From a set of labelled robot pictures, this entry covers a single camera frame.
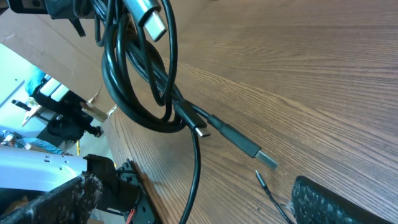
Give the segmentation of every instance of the wooden table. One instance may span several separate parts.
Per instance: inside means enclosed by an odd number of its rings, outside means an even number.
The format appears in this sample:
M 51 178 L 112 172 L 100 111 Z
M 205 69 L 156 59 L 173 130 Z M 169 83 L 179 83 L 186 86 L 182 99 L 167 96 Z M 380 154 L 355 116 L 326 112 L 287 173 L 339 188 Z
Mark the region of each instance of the wooden table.
M 209 128 L 189 222 L 284 223 L 258 169 L 278 202 L 305 175 L 398 223 L 397 24 L 395 1 L 210 2 L 178 38 L 177 85 L 279 167 L 248 158 Z M 160 116 L 149 86 L 132 82 Z M 155 133 L 120 110 L 104 129 L 117 165 L 134 159 L 163 221 L 177 223 L 192 181 L 189 131 Z

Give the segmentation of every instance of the gray floor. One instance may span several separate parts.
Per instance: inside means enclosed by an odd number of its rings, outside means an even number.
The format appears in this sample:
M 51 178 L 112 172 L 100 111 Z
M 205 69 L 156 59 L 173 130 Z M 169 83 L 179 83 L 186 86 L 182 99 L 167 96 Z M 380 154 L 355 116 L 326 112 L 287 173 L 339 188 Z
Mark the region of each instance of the gray floor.
M 91 125 L 101 126 L 101 123 L 97 120 L 94 120 Z M 77 156 L 76 144 L 66 143 L 61 145 L 60 148 L 64 149 L 65 152 Z M 85 156 L 87 154 L 105 156 L 113 160 L 112 153 L 109 150 L 108 143 L 106 142 L 105 134 L 102 134 L 101 137 L 96 138 L 92 134 L 85 132 L 83 137 L 80 139 L 80 156 Z M 97 220 L 104 221 L 105 223 L 126 223 L 123 217 L 102 212 L 97 209 L 93 210 L 91 217 Z

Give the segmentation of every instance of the desk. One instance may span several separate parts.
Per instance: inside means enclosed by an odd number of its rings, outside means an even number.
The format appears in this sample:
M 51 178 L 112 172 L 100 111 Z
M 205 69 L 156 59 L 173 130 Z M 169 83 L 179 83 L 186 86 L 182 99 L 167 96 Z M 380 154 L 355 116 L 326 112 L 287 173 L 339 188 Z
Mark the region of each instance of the desk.
M 305 175 L 398 223 L 397 11 L 394 1 L 209 3 L 178 37 L 176 84 L 279 167 L 209 128 L 190 223 L 284 223 L 255 169 L 278 202 Z M 148 84 L 131 76 L 140 101 L 160 116 Z M 134 159 L 163 221 L 177 223 L 192 181 L 188 130 L 155 133 L 119 109 L 104 130 L 116 164 Z

